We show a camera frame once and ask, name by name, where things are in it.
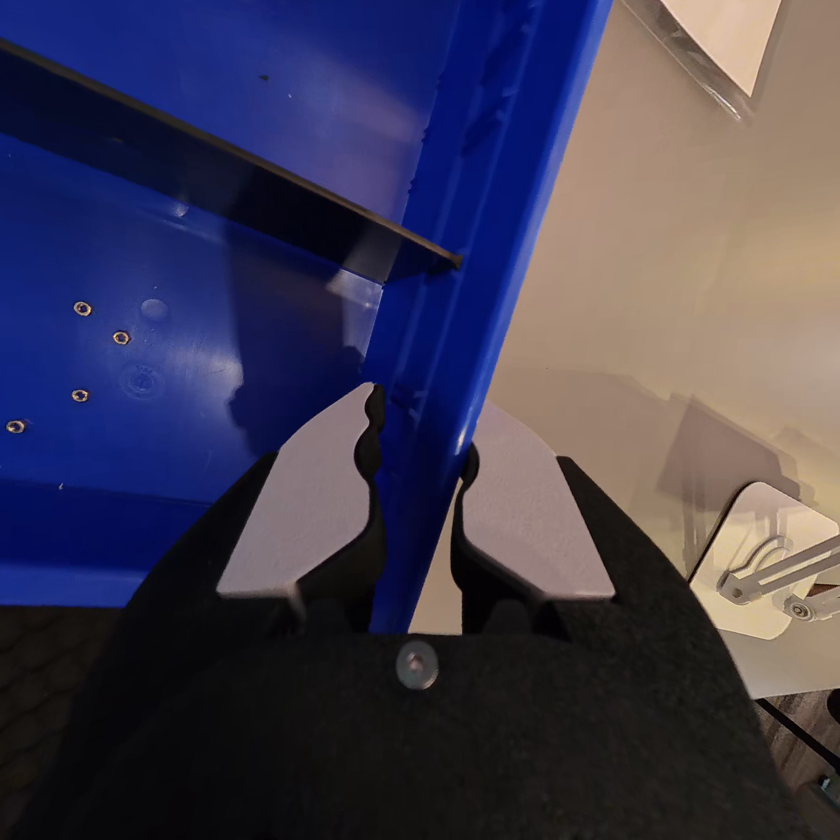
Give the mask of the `white metal base plate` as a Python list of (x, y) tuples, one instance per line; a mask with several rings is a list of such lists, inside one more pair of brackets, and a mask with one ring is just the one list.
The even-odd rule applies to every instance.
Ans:
[(689, 587), (750, 696), (838, 687), (838, 524), (763, 482), (740, 490)]

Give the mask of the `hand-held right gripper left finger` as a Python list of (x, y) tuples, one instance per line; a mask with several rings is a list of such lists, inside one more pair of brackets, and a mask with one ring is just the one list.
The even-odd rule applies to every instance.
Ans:
[(358, 385), (277, 451), (216, 586), (228, 600), (281, 599), (303, 623), (334, 602), (365, 633), (386, 564), (382, 465), (385, 388)]

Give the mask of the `blue divided plastic bin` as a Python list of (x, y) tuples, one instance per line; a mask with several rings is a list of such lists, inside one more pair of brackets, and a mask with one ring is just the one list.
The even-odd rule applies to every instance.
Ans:
[(123, 606), (373, 382), (371, 629), (407, 630), (612, 5), (2, 2), (2, 39), (464, 258), (382, 285), (2, 134), (2, 603)]

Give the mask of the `white paper sheet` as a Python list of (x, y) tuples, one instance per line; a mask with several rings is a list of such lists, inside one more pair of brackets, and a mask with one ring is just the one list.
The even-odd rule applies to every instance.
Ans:
[(753, 95), (781, 1), (664, 1), (712, 62)]

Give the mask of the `clear plastic sheet holder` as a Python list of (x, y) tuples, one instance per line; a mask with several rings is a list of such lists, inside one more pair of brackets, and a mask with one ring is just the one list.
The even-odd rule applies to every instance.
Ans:
[(720, 70), (712, 62), (698, 44), (688, 36), (687, 32), (677, 24), (676, 20), (663, 5), (663, 2), (664, 1), (624, 1), (623, 5), (635, 16), (636, 20), (646, 28), (647, 32), (657, 40), (657, 42), (668, 52), (668, 54), (675, 59), (676, 63), (679, 64), (682, 70), (685, 71), (727, 115), (739, 123), (747, 123), (750, 121), (755, 112), (755, 92), (759, 85), (762, 69), (759, 72), (759, 78), (753, 95), (748, 97), (723, 73), (722, 70)]

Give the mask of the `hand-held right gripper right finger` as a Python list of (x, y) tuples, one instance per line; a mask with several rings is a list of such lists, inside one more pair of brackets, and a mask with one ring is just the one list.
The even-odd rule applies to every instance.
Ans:
[(455, 498), (451, 573), (465, 634), (481, 632), (500, 604), (527, 627), (552, 624), (558, 602), (610, 602), (615, 586), (553, 449), (487, 402)]

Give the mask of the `black bin divider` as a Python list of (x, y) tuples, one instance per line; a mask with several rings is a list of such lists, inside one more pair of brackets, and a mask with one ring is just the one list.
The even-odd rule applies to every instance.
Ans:
[(1, 43), (2, 134), (385, 284), (463, 256), (98, 80)]

